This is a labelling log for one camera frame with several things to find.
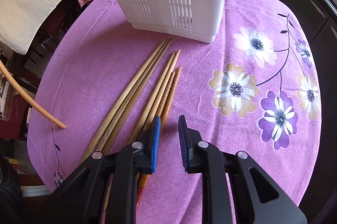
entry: metal screw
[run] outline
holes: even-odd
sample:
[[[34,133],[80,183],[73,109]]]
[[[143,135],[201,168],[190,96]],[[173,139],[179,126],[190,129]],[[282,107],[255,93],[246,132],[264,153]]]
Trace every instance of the metal screw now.
[[[244,152],[244,151],[240,151],[238,153],[238,157],[242,158],[242,159],[246,159],[246,158],[248,158],[248,154],[246,152]]]
[[[135,148],[135,149],[140,149],[142,146],[143,144],[141,142],[134,142],[132,144],[132,148]]]
[[[201,148],[207,148],[208,147],[208,142],[205,142],[205,141],[201,141],[201,142],[198,142],[198,146],[201,147]]]
[[[99,152],[99,151],[92,153],[93,159],[100,159],[102,156],[103,156],[102,152]]]

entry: orange flower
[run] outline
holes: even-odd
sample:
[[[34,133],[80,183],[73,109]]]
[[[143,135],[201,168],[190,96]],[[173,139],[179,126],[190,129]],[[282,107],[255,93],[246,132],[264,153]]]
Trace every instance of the orange flower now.
[[[213,105],[220,108],[222,114],[229,116],[234,110],[244,118],[255,110],[252,98],[259,94],[259,90],[255,77],[245,73],[242,66],[228,63],[225,72],[215,70],[213,75],[208,85],[216,91]]]
[[[317,81],[311,75],[305,77],[301,74],[297,77],[297,82],[301,88],[296,92],[301,110],[307,111],[308,120],[317,120],[319,108],[321,108]]]

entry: chopstick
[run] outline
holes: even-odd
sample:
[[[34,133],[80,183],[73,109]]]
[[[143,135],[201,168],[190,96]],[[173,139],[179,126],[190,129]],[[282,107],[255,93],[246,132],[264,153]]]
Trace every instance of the chopstick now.
[[[142,113],[142,115],[140,116],[137,125],[134,128],[134,131],[132,132],[131,136],[130,136],[130,140],[129,143],[135,142],[138,138],[139,133],[143,130],[146,119],[151,111],[152,105],[158,95],[158,92],[160,90],[161,85],[163,84],[163,81],[167,75],[167,72],[169,71],[169,68],[171,66],[172,60],[175,56],[175,53],[173,53],[171,55],[170,61],[167,62],[166,67],[164,68],[163,73],[161,74],[161,77],[159,78],[154,90],[152,91],[152,95],[148,101],[148,103],[146,104],[146,107],[144,108],[144,111]]]
[[[141,130],[143,129],[143,126],[145,124],[145,121],[146,121],[146,118],[151,110],[151,107],[157,97],[157,94],[158,92],[160,91],[160,88],[162,86],[162,83],[164,81],[164,79],[166,78],[166,75],[168,74],[168,71],[169,69],[171,68],[171,65],[172,65],[172,62],[173,62],[173,59],[175,57],[176,53],[173,52],[171,57],[169,58],[162,74],[161,74],[161,77],[159,78],[158,82],[157,82],[157,85],[155,86],[153,92],[152,92],[152,95],[132,133],[132,135],[130,136],[130,140],[129,140],[129,143],[132,143],[132,142],[135,142],[138,138],[138,135],[139,133],[141,132]],[[104,201],[104,210],[107,208],[107,205],[108,205],[108,200],[109,200],[109,196],[110,196],[110,191],[111,191],[111,185],[112,185],[112,180],[110,180],[108,182],[108,186],[107,186],[107,194],[106,194],[106,197],[105,197],[105,201]]]
[[[176,87],[177,87],[177,84],[178,84],[180,73],[181,73],[181,66],[179,66],[178,71],[176,72],[176,75],[173,79],[172,87],[171,87],[170,92],[169,92],[168,97],[167,97],[167,103],[165,104],[163,112],[162,112],[161,117],[160,117],[160,119],[161,119],[161,132],[164,131],[164,127],[165,127],[167,118],[168,118],[169,113],[170,113],[170,109],[171,109],[174,93],[176,92]]]
[[[161,116],[161,113],[163,112],[164,110],[164,106],[165,106],[165,103],[166,103],[166,100],[167,100],[167,97],[170,93],[170,89],[171,89],[171,86],[172,86],[172,82],[173,82],[173,78],[174,78],[174,75],[176,73],[173,71],[171,73],[171,76],[168,80],[168,83],[167,83],[167,86],[165,88],[165,91],[164,91],[164,94],[163,94],[163,97],[161,98],[161,101],[159,103],[159,106],[158,106],[158,109],[157,109],[157,112],[156,112],[156,116],[160,117]]]
[[[129,116],[132,108],[134,107],[135,103],[137,102],[138,97],[142,93],[142,91],[143,91],[143,89],[144,89],[147,81],[149,80],[152,72],[154,71],[155,67],[157,66],[159,60],[161,59],[161,57],[165,53],[165,51],[166,51],[167,47],[170,45],[170,43],[171,43],[171,41],[169,41],[167,43],[167,45],[165,46],[164,50],[160,53],[159,57],[154,62],[154,64],[152,65],[152,67],[150,68],[150,70],[148,71],[148,73],[146,74],[145,78],[141,82],[141,84],[140,84],[139,88],[137,89],[137,91],[135,92],[134,96],[131,98],[129,104],[126,106],[124,112],[120,116],[120,118],[117,121],[116,125],[115,125],[114,122],[112,122],[111,125],[109,126],[109,128],[107,130],[107,133],[103,136],[102,141],[101,141],[100,145],[98,146],[98,150],[99,151],[103,151],[104,154],[107,154],[109,152],[109,150],[110,150],[112,144],[114,143],[114,141],[115,141],[115,139],[116,139],[116,137],[117,137],[120,129],[124,125],[127,117]]]
[[[118,100],[113,105],[113,107],[111,108],[110,112],[107,114],[106,118],[104,119],[104,121],[102,122],[101,126],[97,130],[97,132],[96,132],[94,138],[92,139],[91,143],[87,147],[87,149],[86,149],[86,151],[85,151],[85,153],[84,153],[84,155],[83,155],[83,157],[81,159],[81,162],[83,162],[90,154],[92,154],[96,150],[96,148],[97,148],[99,142],[101,141],[104,133],[107,131],[107,129],[108,129],[108,127],[109,127],[112,119],[115,117],[116,113],[118,112],[119,108],[123,104],[124,100],[127,98],[127,96],[129,95],[130,91],[132,90],[132,88],[134,87],[134,85],[138,82],[138,80],[143,75],[143,73],[145,72],[145,70],[148,68],[148,66],[150,65],[150,63],[152,62],[152,60],[154,58],[156,58],[157,53],[160,52],[160,51],[162,51],[165,48],[165,46],[169,42],[169,40],[170,39],[165,39],[164,41],[162,41],[160,43],[160,45],[151,54],[151,56],[146,60],[146,62],[138,70],[138,72],[136,73],[136,75],[132,78],[132,80],[127,85],[127,87],[125,88],[125,90],[119,96]]]
[[[163,97],[163,100],[166,101],[166,103],[164,103],[165,106],[163,107],[162,110],[160,108],[158,108],[158,110],[157,110],[157,113],[162,112],[161,118],[160,118],[161,119],[161,133],[163,133],[167,118],[169,116],[170,108],[171,108],[171,105],[172,105],[172,100],[173,100],[173,97],[174,97],[174,93],[176,91],[176,86],[178,84],[180,73],[181,73],[181,66],[179,66],[177,73],[175,73],[175,75],[173,74],[174,79],[172,81],[172,85],[171,85],[171,88],[170,88],[170,92],[168,93],[167,99],[165,99]],[[141,175],[140,178],[139,178],[137,194],[136,194],[136,207],[138,206],[139,201],[140,201],[140,199],[141,199],[141,197],[144,193],[144,189],[146,187],[147,181],[149,180],[149,177],[150,177],[150,175]]]
[[[180,49],[176,52],[176,55],[174,56],[174,59],[173,59],[173,61],[171,63],[171,66],[170,66],[170,68],[168,70],[168,73],[166,74],[165,79],[163,81],[163,84],[161,85],[161,88],[160,88],[159,93],[158,93],[158,95],[156,97],[156,100],[153,103],[152,109],[151,109],[151,111],[149,113],[149,116],[148,116],[146,122],[145,122],[144,130],[148,130],[148,129],[151,128],[151,124],[153,122],[154,116],[156,115],[157,109],[159,107],[161,98],[163,97],[163,94],[165,92],[165,88],[166,88],[166,85],[167,85],[167,83],[169,81],[171,73],[172,73],[174,67],[176,66],[179,54],[180,54]]]

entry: purple flower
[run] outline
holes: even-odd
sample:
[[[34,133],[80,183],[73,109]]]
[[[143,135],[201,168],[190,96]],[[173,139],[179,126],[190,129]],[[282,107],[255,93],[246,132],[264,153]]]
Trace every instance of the purple flower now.
[[[258,126],[262,129],[262,141],[274,142],[274,149],[281,146],[287,148],[289,136],[296,134],[297,113],[294,112],[293,99],[284,91],[277,97],[272,91],[268,91],[267,98],[261,100],[264,109],[264,117],[259,119]]]
[[[296,51],[301,54],[302,62],[307,64],[308,68],[311,68],[313,58],[309,45],[304,40],[298,39],[297,41],[298,43],[295,42]]]
[[[53,177],[56,187],[59,187],[63,182],[63,175],[61,175],[59,171],[54,171]]]

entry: flower stem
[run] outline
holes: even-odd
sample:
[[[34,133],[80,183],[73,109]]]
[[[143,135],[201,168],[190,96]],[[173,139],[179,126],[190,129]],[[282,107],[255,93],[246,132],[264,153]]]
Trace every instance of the flower stem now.
[[[265,80],[262,83],[257,84],[256,86],[259,86],[259,85],[265,84],[266,82],[269,82],[272,78],[274,78],[277,74],[279,74],[281,72],[281,70],[284,68],[285,64],[287,63],[287,60],[288,60],[288,57],[289,57],[289,47],[290,47],[290,35],[289,35],[288,17],[289,17],[289,14],[287,16],[287,29],[288,29],[288,53],[287,53],[287,58],[285,59],[283,66],[280,68],[280,70],[274,76],[272,76],[268,80]]]
[[[291,32],[290,32],[290,35],[293,37],[294,41],[296,42],[296,39],[294,38],[294,36],[292,35]],[[300,67],[301,67],[301,69],[302,69],[303,75],[305,76],[304,71],[303,71],[303,68],[302,68],[302,66],[301,66],[301,63],[300,63],[299,59],[297,58],[297,56],[296,56],[296,54],[295,54],[295,51],[294,51],[291,47],[290,47],[290,49],[293,51],[293,53],[294,53],[294,55],[295,55],[295,57],[296,57],[296,59],[297,59],[299,65],[300,65]]]
[[[294,55],[295,55],[295,57],[296,57],[296,59],[297,59],[297,61],[298,61],[298,64],[300,65],[300,67],[301,67],[301,69],[302,69],[303,75],[305,76],[304,70],[303,70],[303,68],[302,68],[302,66],[301,66],[300,61],[298,60],[298,58],[297,58],[297,56],[296,56],[296,54],[295,54],[295,51],[292,49],[292,47],[290,47],[290,49],[291,49],[292,52],[294,53]]]
[[[56,156],[57,156],[57,167],[58,167],[58,169],[59,169],[59,171],[60,171],[60,168],[59,168],[59,165],[60,165],[60,167],[61,167],[61,170],[62,170],[62,172],[63,172],[64,176],[67,178],[67,176],[65,175],[65,173],[64,173],[64,171],[63,171],[63,168],[62,168],[62,166],[61,166],[61,163],[60,163],[60,160],[59,160],[59,156],[58,156],[58,154],[57,154],[57,151],[56,151],[56,146],[55,146],[55,139],[54,139],[54,131],[53,131],[53,128],[52,128],[52,133],[53,133],[53,141],[54,141],[54,148],[55,148],[55,153],[56,153]]]
[[[281,52],[281,51],[286,51],[286,50],[289,50],[289,48],[283,49],[283,50],[274,50],[274,52]]]
[[[282,89],[282,72],[280,71],[280,96],[281,96],[281,89]]]

